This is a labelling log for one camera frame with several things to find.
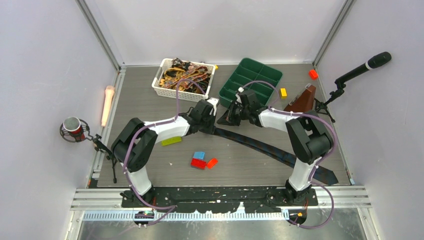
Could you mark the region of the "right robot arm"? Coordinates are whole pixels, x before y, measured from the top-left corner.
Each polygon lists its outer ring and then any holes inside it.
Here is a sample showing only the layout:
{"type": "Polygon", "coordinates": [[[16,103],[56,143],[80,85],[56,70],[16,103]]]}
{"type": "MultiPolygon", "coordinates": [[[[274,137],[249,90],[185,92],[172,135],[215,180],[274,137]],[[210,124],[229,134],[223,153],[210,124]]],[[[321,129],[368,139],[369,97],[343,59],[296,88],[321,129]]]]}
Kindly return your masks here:
{"type": "Polygon", "coordinates": [[[239,126],[244,120],[257,127],[272,128],[288,134],[295,162],[283,195],[291,205],[304,202],[319,162],[334,147],[333,137],[325,123],[311,112],[288,113],[263,105],[253,90],[239,90],[217,123],[239,126]]]}

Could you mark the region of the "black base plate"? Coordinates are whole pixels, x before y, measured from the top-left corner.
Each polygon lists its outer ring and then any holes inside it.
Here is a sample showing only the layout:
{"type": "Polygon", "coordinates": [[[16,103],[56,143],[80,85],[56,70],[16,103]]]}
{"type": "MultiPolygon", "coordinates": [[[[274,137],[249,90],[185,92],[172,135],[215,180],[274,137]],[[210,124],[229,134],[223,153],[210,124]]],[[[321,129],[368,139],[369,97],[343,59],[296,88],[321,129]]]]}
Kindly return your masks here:
{"type": "Polygon", "coordinates": [[[210,187],[153,187],[143,199],[155,210],[166,213],[276,213],[279,208],[304,209],[318,205],[316,192],[310,189],[294,200],[284,187],[276,186],[210,186],[210,187]]]}

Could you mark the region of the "green divided tray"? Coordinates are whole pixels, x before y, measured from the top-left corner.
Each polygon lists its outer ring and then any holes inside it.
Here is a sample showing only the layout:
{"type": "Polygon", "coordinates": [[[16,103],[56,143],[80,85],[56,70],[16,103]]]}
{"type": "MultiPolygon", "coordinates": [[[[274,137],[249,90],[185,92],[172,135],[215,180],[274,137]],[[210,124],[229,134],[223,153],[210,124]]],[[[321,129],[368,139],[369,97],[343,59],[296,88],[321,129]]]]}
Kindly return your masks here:
{"type": "Polygon", "coordinates": [[[259,102],[266,105],[274,93],[273,88],[278,86],[283,75],[280,70],[245,57],[220,89],[220,105],[228,108],[236,99],[236,91],[243,86],[253,90],[259,102]]]}

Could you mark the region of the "yellow block near tray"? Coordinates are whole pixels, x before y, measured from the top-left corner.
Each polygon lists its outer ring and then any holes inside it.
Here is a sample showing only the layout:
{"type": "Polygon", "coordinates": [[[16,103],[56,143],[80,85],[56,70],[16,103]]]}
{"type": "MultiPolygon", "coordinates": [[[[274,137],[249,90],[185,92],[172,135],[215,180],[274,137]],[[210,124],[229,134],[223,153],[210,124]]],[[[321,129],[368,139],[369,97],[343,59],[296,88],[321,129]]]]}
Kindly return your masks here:
{"type": "Polygon", "coordinates": [[[281,99],[286,99],[288,97],[286,88],[280,89],[280,97],[281,97],[281,99]]]}

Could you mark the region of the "black tripod left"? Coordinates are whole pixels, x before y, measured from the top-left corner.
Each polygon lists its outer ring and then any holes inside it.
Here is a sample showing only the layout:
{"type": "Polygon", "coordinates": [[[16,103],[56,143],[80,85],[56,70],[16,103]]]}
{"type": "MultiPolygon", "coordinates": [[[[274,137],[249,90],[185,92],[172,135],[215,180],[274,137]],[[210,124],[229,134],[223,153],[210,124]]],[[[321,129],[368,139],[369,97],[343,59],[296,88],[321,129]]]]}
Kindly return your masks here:
{"type": "Polygon", "coordinates": [[[94,146],[94,150],[96,152],[100,152],[103,153],[106,157],[107,160],[109,160],[112,164],[111,169],[112,169],[112,174],[113,174],[113,183],[116,184],[117,183],[117,177],[116,177],[116,163],[118,162],[117,159],[115,158],[115,155],[113,154],[113,152],[101,141],[101,136],[99,134],[96,134],[94,137],[91,138],[92,142],[93,142],[93,146],[94,146]]]}

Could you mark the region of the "navy brown striped tie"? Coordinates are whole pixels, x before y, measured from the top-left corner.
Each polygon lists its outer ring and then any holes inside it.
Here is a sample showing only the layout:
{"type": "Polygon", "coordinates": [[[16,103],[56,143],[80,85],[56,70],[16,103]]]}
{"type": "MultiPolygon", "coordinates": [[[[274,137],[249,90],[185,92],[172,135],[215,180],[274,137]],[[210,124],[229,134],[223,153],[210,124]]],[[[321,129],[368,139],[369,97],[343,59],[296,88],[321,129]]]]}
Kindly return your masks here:
{"type": "MultiPolygon", "coordinates": [[[[226,138],[238,144],[244,145],[248,148],[265,154],[291,167],[292,169],[295,166],[296,156],[294,154],[284,151],[270,144],[264,143],[262,141],[256,140],[254,138],[217,127],[214,128],[212,135],[226,138]]],[[[332,170],[329,170],[322,166],[319,166],[318,169],[315,171],[313,179],[329,186],[339,183],[335,173],[332,170]]]]}

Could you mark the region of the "white perforated basket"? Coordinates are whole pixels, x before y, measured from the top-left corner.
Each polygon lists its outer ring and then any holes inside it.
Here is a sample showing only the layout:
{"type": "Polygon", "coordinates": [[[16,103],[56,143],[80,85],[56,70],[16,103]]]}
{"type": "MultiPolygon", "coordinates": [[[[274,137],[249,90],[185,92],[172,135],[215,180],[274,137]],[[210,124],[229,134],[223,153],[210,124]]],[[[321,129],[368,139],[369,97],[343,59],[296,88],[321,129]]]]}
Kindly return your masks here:
{"type": "Polygon", "coordinates": [[[215,74],[215,70],[217,69],[217,66],[213,65],[213,64],[191,61],[194,64],[207,66],[207,67],[209,67],[209,70],[211,71],[212,76],[211,76],[211,79],[210,79],[210,82],[209,82],[209,86],[207,87],[206,93],[198,94],[198,93],[190,93],[190,92],[185,92],[185,91],[161,88],[161,87],[159,87],[159,79],[162,76],[162,73],[165,71],[165,69],[171,66],[171,60],[172,59],[173,58],[165,58],[161,61],[161,64],[159,65],[159,68],[158,68],[156,75],[153,79],[153,82],[151,84],[151,86],[154,89],[154,91],[156,92],[156,94],[158,96],[168,97],[168,98],[175,98],[176,95],[178,95],[178,98],[180,100],[186,100],[186,101],[191,101],[191,102],[197,102],[201,99],[207,99],[210,96],[210,91],[211,91],[211,88],[212,88],[212,82],[213,82],[213,78],[214,78],[214,74],[215,74]]]}

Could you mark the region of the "black microphone tripod right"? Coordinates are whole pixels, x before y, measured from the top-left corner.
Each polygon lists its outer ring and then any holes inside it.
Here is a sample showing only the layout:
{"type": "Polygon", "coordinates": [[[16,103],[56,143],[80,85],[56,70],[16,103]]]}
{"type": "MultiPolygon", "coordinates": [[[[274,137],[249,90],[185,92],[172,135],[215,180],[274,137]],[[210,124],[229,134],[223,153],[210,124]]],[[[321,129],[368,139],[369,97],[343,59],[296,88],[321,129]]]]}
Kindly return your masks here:
{"type": "Polygon", "coordinates": [[[323,102],[319,101],[317,98],[315,98],[315,107],[314,111],[318,114],[327,115],[332,123],[335,123],[336,120],[332,117],[331,113],[329,112],[328,105],[339,98],[344,92],[344,88],[346,87],[345,83],[336,83],[337,89],[335,91],[330,92],[330,98],[323,102]]]}

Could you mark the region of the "black handheld microphone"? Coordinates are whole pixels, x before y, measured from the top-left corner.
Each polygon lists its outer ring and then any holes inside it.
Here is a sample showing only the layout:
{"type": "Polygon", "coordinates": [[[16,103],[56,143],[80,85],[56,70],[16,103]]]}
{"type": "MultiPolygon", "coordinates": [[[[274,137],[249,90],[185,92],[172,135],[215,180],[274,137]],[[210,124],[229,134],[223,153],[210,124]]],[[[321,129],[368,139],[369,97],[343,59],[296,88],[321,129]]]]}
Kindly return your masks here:
{"type": "Polygon", "coordinates": [[[356,78],[370,70],[374,70],[376,68],[382,67],[392,60],[392,55],[387,52],[381,52],[373,57],[371,57],[368,61],[361,64],[360,66],[354,68],[353,70],[345,73],[335,80],[335,84],[337,89],[344,89],[346,87],[346,82],[356,78]]]}

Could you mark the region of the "red block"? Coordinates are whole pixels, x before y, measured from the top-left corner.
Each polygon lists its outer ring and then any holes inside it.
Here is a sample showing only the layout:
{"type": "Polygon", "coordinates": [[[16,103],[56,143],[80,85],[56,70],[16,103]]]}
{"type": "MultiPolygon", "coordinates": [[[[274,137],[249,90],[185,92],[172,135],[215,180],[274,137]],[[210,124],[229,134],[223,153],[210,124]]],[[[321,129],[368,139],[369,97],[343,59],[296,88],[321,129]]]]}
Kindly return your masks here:
{"type": "Polygon", "coordinates": [[[192,158],[191,162],[190,162],[190,166],[192,168],[196,168],[196,169],[200,169],[200,170],[204,170],[207,167],[207,162],[203,161],[202,159],[197,159],[197,158],[192,158]]]}

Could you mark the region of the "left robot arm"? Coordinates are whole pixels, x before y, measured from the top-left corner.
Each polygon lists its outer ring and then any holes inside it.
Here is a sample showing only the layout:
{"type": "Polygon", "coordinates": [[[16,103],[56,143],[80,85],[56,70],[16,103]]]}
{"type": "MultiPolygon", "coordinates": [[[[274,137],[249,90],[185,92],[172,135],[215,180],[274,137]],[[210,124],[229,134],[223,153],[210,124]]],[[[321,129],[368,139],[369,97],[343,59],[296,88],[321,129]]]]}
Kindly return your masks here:
{"type": "Polygon", "coordinates": [[[134,117],[126,124],[111,145],[111,151],[121,163],[129,187],[135,193],[134,200],[141,207],[148,207],[154,199],[146,167],[154,146],[174,137],[212,133],[218,105],[219,100],[211,97],[169,119],[143,122],[134,117]]]}

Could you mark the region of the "orange block in corner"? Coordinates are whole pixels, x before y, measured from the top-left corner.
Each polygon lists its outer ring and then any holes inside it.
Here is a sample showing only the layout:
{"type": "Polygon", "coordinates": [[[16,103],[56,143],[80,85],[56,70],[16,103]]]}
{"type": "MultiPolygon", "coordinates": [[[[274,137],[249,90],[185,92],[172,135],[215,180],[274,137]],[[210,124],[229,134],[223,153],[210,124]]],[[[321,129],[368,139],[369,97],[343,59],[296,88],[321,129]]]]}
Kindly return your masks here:
{"type": "Polygon", "coordinates": [[[311,69],[309,72],[308,72],[308,75],[309,75],[309,77],[312,79],[312,80],[316,80],[316,79],[318,79],[318,77],[319,77],[319,74],[316,72],[316,70],[314,70],[314,69],[311,69]]]}

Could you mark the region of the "blue block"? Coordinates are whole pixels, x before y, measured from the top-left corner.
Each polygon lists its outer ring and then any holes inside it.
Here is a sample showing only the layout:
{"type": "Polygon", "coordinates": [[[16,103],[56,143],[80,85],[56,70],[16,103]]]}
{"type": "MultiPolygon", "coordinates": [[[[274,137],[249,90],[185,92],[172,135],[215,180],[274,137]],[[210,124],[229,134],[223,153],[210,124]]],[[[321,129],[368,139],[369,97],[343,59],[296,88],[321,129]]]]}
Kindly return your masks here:
{"type": "Polygon", "coordinates": [[[198,159],[198,160],[204,160],[204,158],[205,158],[205,152],[203,152],[203,151],[196,151],[193,154],[193,158],[194,159],[198,159]]]}

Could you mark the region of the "red silver studio microphone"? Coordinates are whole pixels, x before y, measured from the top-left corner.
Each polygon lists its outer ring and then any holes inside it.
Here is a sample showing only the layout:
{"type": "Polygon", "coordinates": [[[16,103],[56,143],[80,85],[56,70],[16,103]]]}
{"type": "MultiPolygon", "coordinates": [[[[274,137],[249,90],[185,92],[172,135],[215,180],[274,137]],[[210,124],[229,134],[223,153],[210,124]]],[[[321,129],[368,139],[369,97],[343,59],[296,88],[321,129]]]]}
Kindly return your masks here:
{"type": "Polygon", "coordinates": [[[94,140],[90,130],[90,126],[86,121],[70,116],[60,125],[59,134],[67,142],[80,143],[94,140]]]}

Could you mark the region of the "lime green flat block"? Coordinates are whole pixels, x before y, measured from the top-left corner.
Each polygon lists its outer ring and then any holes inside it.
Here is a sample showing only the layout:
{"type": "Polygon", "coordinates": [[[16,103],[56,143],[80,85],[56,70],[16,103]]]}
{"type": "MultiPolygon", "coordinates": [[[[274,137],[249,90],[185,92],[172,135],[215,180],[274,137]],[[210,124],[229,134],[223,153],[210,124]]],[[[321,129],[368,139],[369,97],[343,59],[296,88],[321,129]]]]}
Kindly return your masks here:
{"type": "Polygon", "coordinates": [[[164,146],[169,146],[169,145],[173,145],[176,143],[180,143],[182,142],[182,137],[181,136],[175,136],[175,137],[171,137],[165,140],[161,141],[161,145],[164,146]]]}

